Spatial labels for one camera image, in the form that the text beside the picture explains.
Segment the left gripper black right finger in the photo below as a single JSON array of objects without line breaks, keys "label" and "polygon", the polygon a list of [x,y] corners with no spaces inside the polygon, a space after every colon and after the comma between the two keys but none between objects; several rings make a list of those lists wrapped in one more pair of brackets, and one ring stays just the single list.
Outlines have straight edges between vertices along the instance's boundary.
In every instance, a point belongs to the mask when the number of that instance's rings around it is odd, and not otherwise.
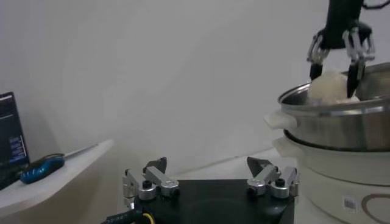
[{"label": "left gripper black right finger", "polygon": [[246,181],[247,193],[251,197],[260,197],[270,192],[277,199],[287,199],[299,195],[298,171],[287,166],[280,170],[269,160],[247,157],[247,165],[252,178]]}]

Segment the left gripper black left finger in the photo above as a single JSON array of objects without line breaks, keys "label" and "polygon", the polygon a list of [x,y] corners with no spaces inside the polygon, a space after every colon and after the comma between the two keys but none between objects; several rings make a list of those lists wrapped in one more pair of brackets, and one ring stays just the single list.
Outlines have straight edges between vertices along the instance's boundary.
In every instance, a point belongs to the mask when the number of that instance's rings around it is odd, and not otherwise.
[{"label": "left gripper black left finger", "polygon": [[134,209],[136,199],[152,201],[158,196],[168,199],[178,198],[180,184],[178,180],[165,174],[167,165],[167,157],[162,157],[149,161],[142,172],[126,169],[122,177],[124,205],[129,209]]}]

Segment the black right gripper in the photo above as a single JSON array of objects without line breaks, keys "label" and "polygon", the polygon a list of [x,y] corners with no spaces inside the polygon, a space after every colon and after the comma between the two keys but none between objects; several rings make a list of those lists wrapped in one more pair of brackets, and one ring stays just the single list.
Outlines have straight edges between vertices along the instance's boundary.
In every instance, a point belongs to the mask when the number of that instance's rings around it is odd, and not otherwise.
[{"label": "black right gripper", "polygon": [[310,62],[310,79],[322,74],[323,61],[329,49],[346,48],[350,58],[347,73],[347,97],[353,97],[367,61],[375,59],[372,28],[360,21],[363,0],[329,0],[325,27],[313,36],[307,53]]}]

